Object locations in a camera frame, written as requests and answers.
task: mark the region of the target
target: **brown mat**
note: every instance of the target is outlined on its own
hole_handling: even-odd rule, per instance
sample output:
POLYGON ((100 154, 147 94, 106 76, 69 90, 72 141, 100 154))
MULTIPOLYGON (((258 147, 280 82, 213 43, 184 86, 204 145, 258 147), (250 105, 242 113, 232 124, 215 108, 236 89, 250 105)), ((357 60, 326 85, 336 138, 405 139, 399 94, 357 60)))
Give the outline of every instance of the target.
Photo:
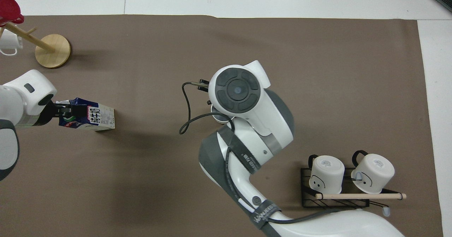
MULTIPOLYGON (((26 17, 37 37, 58 33, 68 63, 42 68, 24 42, 0 55, 0 83, 37 69, 58 89, 114 107, 117 129, 58 126, 18 131, 18 166, 0 182, 5 236, 264 236, 197 161, 201 140, 219 128, 202 119, 181 136, 180 86, 223 66, 259 60, 292 111, 294 141, 252 176, 291 217, 301 207, 299 169, 311 154, 351 167, 356 150, 388 158, 387 218, 406 236, 442 236, 427 98, 416 21, 218 19, 205 16, 26 17)), ((194 116, 208 95, 188 88, 194 116)), ((369 211, 381 215, 381 208, 369 211)))

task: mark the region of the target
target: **wooden dowel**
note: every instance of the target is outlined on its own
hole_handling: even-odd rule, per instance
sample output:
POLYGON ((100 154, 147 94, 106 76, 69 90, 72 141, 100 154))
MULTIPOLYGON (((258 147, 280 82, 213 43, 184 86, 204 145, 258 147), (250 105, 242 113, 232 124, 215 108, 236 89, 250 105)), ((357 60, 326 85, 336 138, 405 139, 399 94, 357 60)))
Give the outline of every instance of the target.
POLYGON ((29 31, 27 31, 27 35, 29 35, 29 34, 33 33, 33 31, 35 31, 35 30, 36 30, 36 27, 34 27, 34 28, 30 29, 29 31))
POLYGON ((315 199, 406 199, 406 194, 315 194, 315 199))
POLYGON ((34 36, 27 34, 26 31, 16 27, 12 23, 6 23, 5 28, 8 29, 9 31, 13 32, 14 34, 20 36, 21 38, 26 39, 27 41, 31 42, 32 44, 41 47, 42 49, 46 50, 47 52, 50 52, 50 53, 55 52, 55 48, 42 42, 41 40, 35 38, 34 36))

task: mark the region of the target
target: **white mug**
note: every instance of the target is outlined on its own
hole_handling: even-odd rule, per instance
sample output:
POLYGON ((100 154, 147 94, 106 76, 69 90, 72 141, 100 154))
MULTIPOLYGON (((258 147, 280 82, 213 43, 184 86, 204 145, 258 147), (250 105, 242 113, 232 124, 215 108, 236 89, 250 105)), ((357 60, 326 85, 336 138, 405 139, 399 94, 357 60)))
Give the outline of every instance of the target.
POLYGON ((330 155, 310 155, 311 176, 309 187, 323 194, 339 194, 342 191, 345 167, 341 160, 330 155))
POLYGON ((353 183, 368 194, 379 194, 395 173, 394 166, 389 160, 363 150, 353 154, 352 162, 356 167, 351 174, 353 183), (359 154, 363 154, 364 158, 358 164, 356 157, 359 154))
POLYGON ((6 56, 13 56, 17 54, 17 49, 22 49, 24 46, 22 44, 22 38, 17 36, 11 31, 4 30, 2 36, 0 37, 0 52, 6 56), (15 52, 12 54, 4 53, 3 49, 14 49, 15 52))

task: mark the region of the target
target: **round wooden base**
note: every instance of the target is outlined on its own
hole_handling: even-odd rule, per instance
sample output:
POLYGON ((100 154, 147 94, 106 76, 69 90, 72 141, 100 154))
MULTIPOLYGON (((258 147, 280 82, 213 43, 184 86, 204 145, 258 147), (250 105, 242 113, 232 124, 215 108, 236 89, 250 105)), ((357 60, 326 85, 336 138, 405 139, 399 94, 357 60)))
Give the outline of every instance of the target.
POLYGON ((41 47, 35 48, 34 55, 42 66, 56 68, 63 65, 69 58, 69 55, 71 54, 71 45, 64 36, 51 34, 44 36, 41 41, 55 49, 55 52, 49 52, 41 47))

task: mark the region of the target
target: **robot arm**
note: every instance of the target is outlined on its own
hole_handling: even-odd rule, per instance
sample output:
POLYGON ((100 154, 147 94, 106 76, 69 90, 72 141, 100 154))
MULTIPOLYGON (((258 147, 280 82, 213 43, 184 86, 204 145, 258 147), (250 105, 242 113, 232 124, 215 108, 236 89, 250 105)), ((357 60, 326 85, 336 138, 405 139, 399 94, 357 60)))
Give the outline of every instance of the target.
POLYGON ((0 85, 0 180, 16 166, 19 142, 15 127, 37 125, 57 90, 39 71, 30 70, 0 85))
POLYGON ((209 99, 219 112, 235 117, 235 128, 227 124, 202 141, 199 163, 205 174, 269 237, 403 236, 385 219, 363 210, 291 219, 250 183, 250 175, 293 140, 292 114, 268 86, 258 61, 230 65, 213 76, 209 99))

